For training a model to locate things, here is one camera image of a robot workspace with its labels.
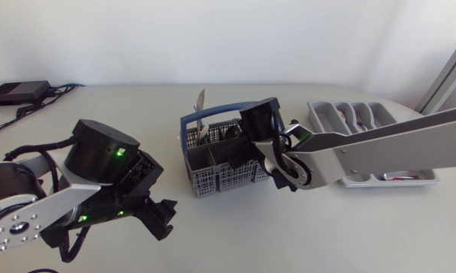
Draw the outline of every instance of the gray plastic basket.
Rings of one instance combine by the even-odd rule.
[[[249,182],[267,180],[269,176],[263,171],[257,161],[250,160],[233,170],[228,164],[228,152],[243,140],[234,138],[224,140],[226,131],[238,126],[239,119],[218,122],[209,125],[209,143],[198,146],[197,129],[186,129],[192,122],[210,115],[243,108],[252,102],[223,105],[181,118],[182,148],[189,179],[198,198],[212,195],[218,189],[220,192],[246,186]]]

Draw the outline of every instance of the metal frame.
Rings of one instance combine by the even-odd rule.
[[[456,87],[456,49],[437,76],[415,111],[424,115],[436,113]]]

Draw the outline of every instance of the fork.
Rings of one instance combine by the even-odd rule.
[[[361,128],[362,131],[367,131],[367,127],[364,125],[363,120],[361,119],[361,113],[359,113],[359,111],[356,111],[356,123],[359,125],[359,128]]]

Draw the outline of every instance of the blue basket handle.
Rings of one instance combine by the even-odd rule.
[[[227,111],[236,111],[242,108],[247,107],[248,105],[252,105],[255,102],[238,102],[238,103],[231,103],[228,105],[220,105],[213,108],[205,109],[202,111],[198,111],[187,115],[181,118],[181,143],[182,143],[182,152],[187,152],[187,124],[198,121],[199,119],[207,118],[212,115],[217,115],[221,113],[225,113]]]

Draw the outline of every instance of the gray cutlery organizer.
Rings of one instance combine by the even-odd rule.
[[[199,145],[197,128],[187,129],[187,124],[192,121],[226,111],[239,110],[250,103],[252,102],[222,105],[181,118],[182,151],[187,174],[197,198],[210,196],[216,192],[216,189],[224,192],[246,186],[250,182],[259,182],[269,178],[259,163],[254,160],[250,160],[235,170],[229,166],[228,151],[243,140],[240,138],[225,140],[224,135],[230,127],[238,126],[239,119],[210,124],[207,133],[209,141],[203,145]]]
[[[397,122],[384,105],[378,102],[308,102],[307,105],[310,122],[317,133],[335,132],[349,135]],[[410,180],[387,180],[388,177],[409,177]],[[340,182],[345,187],[425,186],[437,184],[439,178],[433,170],[395,171],[350,175],[342,178]]]

